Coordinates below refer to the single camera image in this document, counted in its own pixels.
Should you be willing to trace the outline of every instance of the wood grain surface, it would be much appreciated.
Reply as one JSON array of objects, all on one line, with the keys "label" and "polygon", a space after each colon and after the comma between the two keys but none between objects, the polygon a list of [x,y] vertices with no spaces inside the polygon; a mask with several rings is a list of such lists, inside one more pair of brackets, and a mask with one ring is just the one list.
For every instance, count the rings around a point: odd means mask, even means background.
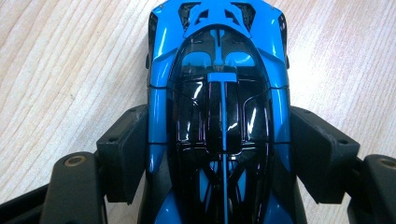
[{"label": "wood grain surface", "polygon": [[[147,101],[147,23],[160,3],[0,1],[0,203],[48,183],[62,156],[94,152]],[[360,142],[361,158],[396,157],[395,1],[270,4],[288,20],[291,103]],[[141,194],[108,204],[109,223],[136,223]],[[347,196],[317,205],[302,194],[309,223],[347,223]]]}]

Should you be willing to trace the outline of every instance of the blue toy car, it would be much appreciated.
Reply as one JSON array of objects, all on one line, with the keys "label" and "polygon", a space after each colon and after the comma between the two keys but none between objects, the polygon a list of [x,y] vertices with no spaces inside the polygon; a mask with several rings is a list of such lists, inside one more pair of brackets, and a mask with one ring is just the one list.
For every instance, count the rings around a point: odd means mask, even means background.
[{"label": "blue toy car", "polygon": [[286,46],[284,15],[261,0],[152,10],[141,223],[305,220],[290,166]]}]

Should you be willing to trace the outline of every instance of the car body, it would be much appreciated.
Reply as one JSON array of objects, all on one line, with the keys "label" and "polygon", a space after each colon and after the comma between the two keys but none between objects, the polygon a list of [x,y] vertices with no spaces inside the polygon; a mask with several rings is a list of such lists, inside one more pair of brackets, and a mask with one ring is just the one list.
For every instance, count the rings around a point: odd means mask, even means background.
[{"label": "car body", "polygon": [[286,46],[260,0],[152,10],[140,223],[298,222]]}]

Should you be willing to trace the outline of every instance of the blue car body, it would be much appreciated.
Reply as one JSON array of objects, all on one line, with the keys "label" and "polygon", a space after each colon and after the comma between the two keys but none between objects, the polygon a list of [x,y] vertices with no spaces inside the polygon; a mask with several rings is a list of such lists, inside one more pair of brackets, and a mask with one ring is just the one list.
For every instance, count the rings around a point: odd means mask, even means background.
[{"label": "blue car body", "polygon": [[152,10],[140,223],[298,222],[286,39],[261,0]]}]

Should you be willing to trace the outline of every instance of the blue panel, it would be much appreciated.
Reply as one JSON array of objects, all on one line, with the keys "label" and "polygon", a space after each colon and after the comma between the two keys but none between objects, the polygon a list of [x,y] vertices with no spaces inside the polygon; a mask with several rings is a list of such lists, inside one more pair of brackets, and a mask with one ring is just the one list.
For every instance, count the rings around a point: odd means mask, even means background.
[{"label": "blue panel", "polygon": [[181,64],[183,66],[191,65],[207,67],[212,65],[212,59],[210,58],[210,55],[206,52],[195,51],[184,56],[183,62]]},{"label": "blue panel", "polygon": [[288,71],[286,65],[277,57],[259,49],[265,69],[268,73],[270,86],[272,88],[283,88],[289,86]]},{"label": "blue panel", "polygon": [[163,160],[163,153],[168,148],[167,145],[155,145],[151,144],[148,146],[148,161],[146,161],[146,170],[150,173],[157,173],[160,168],[161,161]]},{"label": "blue panel", "polygon": [[218,43],[215,45],[215,55],[216,59],[213,62],[214,65],[222,65],[223,60],[222,60],[222,55],[221,55],[221,38],[224,36],[224,30],[219,30],[219,36],[218,36],[218,30],[211,30],[210,34],[213,36],[215,39],[215,43]]},{"label": "blue panel", "polygon": [[254,45],[281,61],[285,61],[282,38],[277,18],[281,11],[264,2],[252,1],[251,5],[256,9],[255,19],[250,33]]},{"label": "blue panel", "polygon": [[267,211],[265,212],[264,224],[292,224],[293,221],[289,213],[279,203],[274,193],[270,192]]},{"label": "blue panel", "polygon": [[159,58],[154,59],[151,68],[151,85],[155,87],[166,87],[169,73],[172,68],[173,61],[175,59],[177,50],[162,55]]},{"label": "blue panel", "polygon": [[207,82],[236,82],[235,73],[208,73]]},{"label": "blue panel", "polygon": [[148,142],[166,143],[166,90],[150,90]]},{"label": "blue panel", "polygon": [[239,177],[238,180],[238,188],[239,188],[239,192],[241,193],[242,202],[245,200],[246,186],[247,186],[247,171],[244,170],[244,173],[241,174],[241,177]]},{"label": "blue panel", "polygon": [[206,190],[207,190],[208,186],[209,186],[209,180],[207,179],[207,176],[205,175],[204,170],[200,170],[200,172],[199,172],[199,197],[200,197],[201,203],[205,199]]},{"label": "blue panel", "polygon": [[285,166],[287,171],[291,171],[290,167],[290,145],[289,144],[275,144],[275,150],[277,151],[280,160],[282,161],[283,165]]},{"label": "blue panel", "polygon": [[290,141],[289,89],[271,89],[274,116],[274,138],[276,143]]},{"label": "blue panel", "polygon": [[161,206],[160,212],[155,218],[155,224],[181,224],[180,213],[177,209],[175,193],[170,190],[166,196],[163,205]]},{"label": "blue panel", "polygon": [[253,58],[245,52],[231,52],[225,58],[225,64],[229,66],[254,66]]}]

